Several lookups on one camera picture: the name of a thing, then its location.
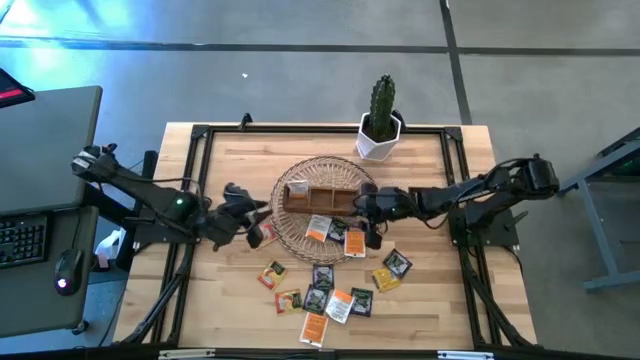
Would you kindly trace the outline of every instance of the gray floor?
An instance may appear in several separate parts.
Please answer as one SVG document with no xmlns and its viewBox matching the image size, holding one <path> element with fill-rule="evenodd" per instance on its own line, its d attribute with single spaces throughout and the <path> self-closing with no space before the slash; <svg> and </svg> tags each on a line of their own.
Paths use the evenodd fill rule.
<svg viewBox="0 0 640 360">
<path fill-rule="evenodd" d="M 247 111 L 256 121 L 357 121 L 376 77 L 385 72 L 396 79 L 397 107 L 409 123 L 461 122 L 449 56 L 400 48 L 446 46 L 437 0 L 182 4 L 16 0 L 0 24 L 0 41 L 39 40 L 22 48 L 6 42 L 0 47 L 0 67 L 36 90 L 103 86 L 96 141 L 117 142 L 124 164 L 136 163 L 144 150 L 158 149 L 168 121 L 239 121 Z M 636 1 L 449 0 L 449 6 L 459 46 L 640 46 Z M 50 38 L 56 40 L 41 42 Z M 63 39 L 187 43 L 192 50 L 193 44 L 203 43 L 388 45 L 404 53 L 55 48 Z M 62 41 L 60 47 L 68 44 Z M 473 123 L 489 125 L 497 159 L 539 152 L 553 161 L 560 178 L 566 178 L 640 124 L 639 55 L 463 55 L 460 63 Z M 604 192 L 602 201 L 608 194 Z M 615 194 L 614 203 L 620 190 Z M 582 290 L 582 282 L 603 275 L 604 266 L 581 199 L 569 194 L 518 205 L 517 210 L 523 209 L 530 215 L 518 226 L 521 257 L 540 344 L 637 356 L 640 285 L 590 295 Z M 629 266 L 637 264 L 636 256 L 629 259 Z M 109 300 L 94 307 L 90 297 L 86 310 L 88 317 L 99 319 L 93 331 L 101 334 L 118 302 L 117 296 L 110 296 L 114 290 L 107 289 L 108 284 L 91 285 L 92 294 L 104 293 Z M 51 332 L 3 339 L 0 353 L 40 349 L 34 344 L 91 346 L 97 343 L 92 336 Z"/>
</svg>

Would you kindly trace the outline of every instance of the black metal frame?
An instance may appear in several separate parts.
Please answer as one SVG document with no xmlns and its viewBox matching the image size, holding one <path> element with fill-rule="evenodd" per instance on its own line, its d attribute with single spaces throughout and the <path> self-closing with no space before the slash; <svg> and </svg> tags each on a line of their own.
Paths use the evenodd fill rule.
<svg viewBox="0 0 640 360">
<path fill-rule="evenodd" d="M 250 115 L 245 115 L 240 125 L 194 125 L 191 131 L 191 139 L 189 143 L 189 150 L 187 153 L 187 159 L 185 163 L 185 169 L 183 176 L 188 178 L 192 176 L 193 168 L 196 160 L 196 149 L 198 147 L 198 143 L 201 139 L 205 139 L 205 148 L 203 152 L 203 159 L 201 163 L 201 168 L 198 176 L 198 182 L 202 187 L 202 191 L 204 191 L 204 186 L 206 184 L 207 173 L 209 170 L 209 160 L 211 157 L 211 150 L 213 145 L 213 138 L 216 133 L 234 133 L 234 132 L 242 132 L 242 133 L 357 133 L 358 126 L 344 126 L 344 125 L 326 125 L 326 126 L 305 126 L 305 125 L 258 125 L 252 126 L 248 125 L 251 123 L 252 119 Z M 462 130 L 460 127 L 403 127 L 403 134 L 419 134 L 419 135 L 436 135 L 440 139 L 440 146 L 442 148 L 442 157 L 444 161 L 445 168 L 445 176 L 447 179 L 447 184 L 452 185 L 456 182 L 455 172 L 453 167 L 453 162 L 451 159 L 451 153 L 449 150 L 450 140 L 453 140 L 455 143 L 455 149 L 457 153 L 457 158 L 460 166 L 460 174 L 462 176 L 462 180 L 469 179 L 469 169 L 466 159 L 466 154 L 464 150 L 463 138 L 462 138 Z M 182 189 L 187 190 L 189 187 L 189 183 L 184 181 L 182 184 Z M 169 289 L 169 284 L 171 283 L 170 279 L 175 280 L 176 275 L 174 275 L 175 269 L 175 260 L 178 253 L 179 244 L 170 244 L 169 251 L 167 254 L 167 262 L 165 265 L 164 276 L 162 279 L 161 285 L 161 296 L 168 298 L 172 295 L 172 292 L 167 294 L 166 291 Z M 189 272 L 191 267 L 192 259 L 187 257 L 186 254 L 193 254 L 194 245 L 186 245 L 187 251 L 185 252 L 184 261 L 188 262 L 186 276 L 184 276 L 184 280 L 180 285 L 180 291 L 178 293 L 175 314 L 173 317 L 173 323 L 171 326 L 171 332 L 169 337 L 167 338 L 167 343 L 178 346 L 180 331 L 182 326 L 182 317 L 184 314 L 184 307 L 186 304 L 186 295 L 189 283 Z M 476 307 L 475 294 L 471 283 L 467 280 L 467 277 L 464 275 L 464 266 L 462 264 L 465 261 L 469 261 L 468 252 L 463 247 L 458 247 L 461 269 L 462 269 L 462 278 L 463 285 L 465 289 L 465 298 L 467 303 L 467 309 L 469 313 L 469 323 L 471 327 L 472 340 L 474 344 L 474 348 L 478 345 L 485 344 L 485 341 L 482 336 L 482 332 L 480 329 L 480 321 L 478 319 L 478 310 Z M 489 279 L 489 272 L 487 269 L 486 258 L 484 254 L 484 249 L 482 245 L 475 246 L 475 252 L 477 256 L 478 269 L 479 269 L 479 280 L 482 285 L 486 288 L 489 295 L 491 295 L 491 284 Z M 162 326 L 164 324 L 164 314 L 165 309 L 160 309 L 160 315 L 153 325 L 153 331 L 151 335 L 152 342 L 160 342 L 162 337 Z M 489 330 L 491 335 L 491 343 L 500 345 L 500 331 L 498 328 L 498 324 L 496 319 L 489 313 L 487 310 L 487 316 L 489 319 Z"/>
<path fill-rule="evenodd" d="M 191 132 L 191 141 L 189 144 L 189 150 L 187 154 L 184 176 L 191 177 L 196 160 L 196 149 L 201 139 L 205 140 L 205 148 L 203 152 L 203 159 L 200 167 L 200 173 L 198 176 L 199 184 L 204 191 L 204 185 L 206 184 L 207 173 L 209 170 L 209 160 L 211 157 L 211 150 L 213 147 L 213 139 L 216 133 L 352 133 L 355 134 L 358 131 L 357 126 L 340 126 L 340 125 L 327 125 L 327 126 L 305 126 L 305 125 L 248 125 L 252 122 L 250 115 L 245 115 L 241 124 L 238 125 L 194 125 Z M 466 154 L 464 150 L 464 144 L 462 139 L 462 130 L 460 127 L 406 127 L 402 128 L 403 134 L 419 134 L 419 135 L 437 135 L 440 139 L 442 147 L 442 156 L 444 161 L 445 175 L 447 183 L 455 183 L 455 172 L 453 170 L 453 162 L 451 160 L 451 153 L 449 151 L 450 141 L 453 140 L 460 166 L 460 174 L 462 180 L 469 178 L 469 168 L 467 164 Z M 182 189 L 186 190 L 189 187 L 189 182 L 185 181 L 182 184 Z M 167 263 L 165 265 L 165 273 L 162 281 L 162 290 L 158 302 L 154 304 L 149 314 L 145 317 L 145 321 L 136 328 L 134 335 L 138 335 L 137 345 L 128 344 L 126 341 L 120 344 L 120 346 L 114 346 L 108 349 L 81 349 L 81 350 L 65 350 L 58 352 L 47 353 L 35 353 L 38 358 L 51 358 L 51 359 L 70 359 L 74 356 L 80 358 L 80 356 L 88 356 L 92 354 L 91 358 L 112 358 L 118 355 L 118 358 L 157 358 L 158 352 L 162 350 L 177 350 L 179 349 L 180 332 L 182 328 L 182 319 L 184 314 L 184 308 L 186 305 L 186 296 L 189 284 L 189 274 L 191 271 L 191 265 L 193 261 L 193 254 L 195 250 L 194 244 L 187 244 L 182 263 L 178 270 L 174 274 L 175 260 L 178 254 L 179 244 L 169 245 L 169 252 L 167 254 Z M 488 276 L 486 257 L 484 254 L 484 248 L 482 244 L 472 245 L 476 251 L 476 260 L 478 265 L 478 273 L 475 274 L 473 269 L 469 269 L 470 259 L 467 246 L 458 246 L 458 252 L 460 257 L 461 271 L 463 286 L 465 290 L 465 298 L 467 303 L 467 310 L 469 314 L 469 325 L 471 328 L 471 335 L 473 341 L 473 349 L 469 351 L 474 352 L 488 352 L 493 354 L 494 359 L 518 359 L 518 360 L 538 360 L 538 359 L 599 359 L 599 360 L 614 360 L 623 359 L 610 356 L 580 354 L 565 351 L 546 350 L 538 346 L 529 346 L 530 344 L 517 334 L 516 336 L 509 338 L 510 340 L 516 339 L 512 346 L 504 346 L 500 340 L 500 330 L 505 328 L 512 328 L 511 324 L 502 314 L 497 304 L 493 301 L 491 295 L 491 286 Z M 174 318 L 171 326 L 171 332 L 166 341 L 161 341 L 162 326 L 164 324 L 164 312 L 168 300 L 171 295 L 178 289 L 176 307 Z M 478 319 L 478 310 L 475 301 L 475 291 L 478 291 L 478 295 L 487 305 L 487 316 L 489 320 L 489 332 L 491 336 L 491 343 L 487 343 L 480 329 L 480 322 Z M 493 303 L 493 312 L 489 311 L 488 305 Z M 153 332 L 151 337 L 151 344 L 140 344 L 144 335 L 153 326 Z M 437 350 L 341 350 L 341 349 L 252 349 L 252 348 L 216 348 L 215 357 L 234 357 L 234 358 L 260 358 L 260 357 L 272 357 L 281 356 L 289 357 L 296 355 L 297 358 L 301 356 L 308 356 L 309 358 L 316 359 L 337 359 L 348 357 L 366 357 L 366 358 L 381 358 L 381 357 L 393 357 L 393 358 L 443 358 L 448 355 L 439 355 Z M 23 354 L 21 358 L 30 358 L 31 354 Z"/>
</svg>

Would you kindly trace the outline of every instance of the gray metal frame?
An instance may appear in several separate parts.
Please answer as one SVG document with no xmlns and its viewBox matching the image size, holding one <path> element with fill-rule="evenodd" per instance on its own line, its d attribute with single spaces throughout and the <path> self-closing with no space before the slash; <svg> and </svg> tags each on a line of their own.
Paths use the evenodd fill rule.
<svg viewBox="0 0 640 360">
<path fill-rule="evenodd" d="M 638 129 L 629 135 L 637 134 Z M 625 136 L 621 140 L 608 147 L 607 151 L 602 151 L 602 158 L 596 160 L 591 166 L 577 175 L 564 181 L 560 186 L 558 196 L 564 196 L 567 192 L 578 189 L 582 194 L 584 207 L 591 223 L 591 228 L 596 237 L 600 255 L 607 268 L 607 275 L 584 282 L 584 289 L 587 292 L 597 289 L 625 285 L 634 282 L 640 282 L 640 271 L 620 272 L 616 265 L 615 257 L 607 234 L 602 227 L 602 219 L 598 215 L 598 210 L 593 202 L 593 197 L 589 191 L 589 181 L 601 177 L 603 174 L 615 169 L 616 167 L 640 156 L 640 138 L 635 136 Z"/>
</svg>

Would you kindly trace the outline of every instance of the wicker basket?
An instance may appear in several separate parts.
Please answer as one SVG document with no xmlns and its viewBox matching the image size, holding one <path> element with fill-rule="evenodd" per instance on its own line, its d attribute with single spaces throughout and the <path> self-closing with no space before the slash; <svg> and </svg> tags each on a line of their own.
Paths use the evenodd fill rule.
<svg viewBox="0 0 640 360">
<path fill-rule="evenodd" d="M 291 167 L 278 182 L 271 193 L 273 226 L 278 239 L 292 254 L 314 264 L 334 264 L 348 260 L 341 244 L 327 240 L 324 243 L 307 239 L 305 233 L 310 214 L 288 213 L 283 208 L 283 195 L 286 183 L 291 180 L 308 180 L 311 186 L 326 186 L 342 189 L 360 189 L 365 182 L 374 183 L 369 174 L 358 165 L 334 156 L 311 158 Z M 355 218 L 344 218 L 353 222 Z"/>
</svg>

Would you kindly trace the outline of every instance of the white pot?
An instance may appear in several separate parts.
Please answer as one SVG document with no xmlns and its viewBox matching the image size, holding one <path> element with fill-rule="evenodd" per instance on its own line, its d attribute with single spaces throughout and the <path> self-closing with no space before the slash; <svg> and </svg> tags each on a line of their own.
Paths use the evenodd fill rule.
<svg viewBox="0 0 640 360">
<path fill-rule="evenodd" d="M 391 119 L 396 123 L 396 136 L 392 140 L 377 143 L 362 132 L 362 125 L 364 124 L 364 119 L 367 115 L 369 115 L 369 113 L 362 114 L 362 118 L 360 119 L 360 128 L 358 129 L 356 147 L 358 148 L 361 158 L 365 160 L 383 161 L 389 156 L 389 154 L 391 154 L 391 150 L 393 150 L 393 147 L 396 145 L 398 140 L 400 140 L 400 120 L 391 115 Z"/>
</svg>

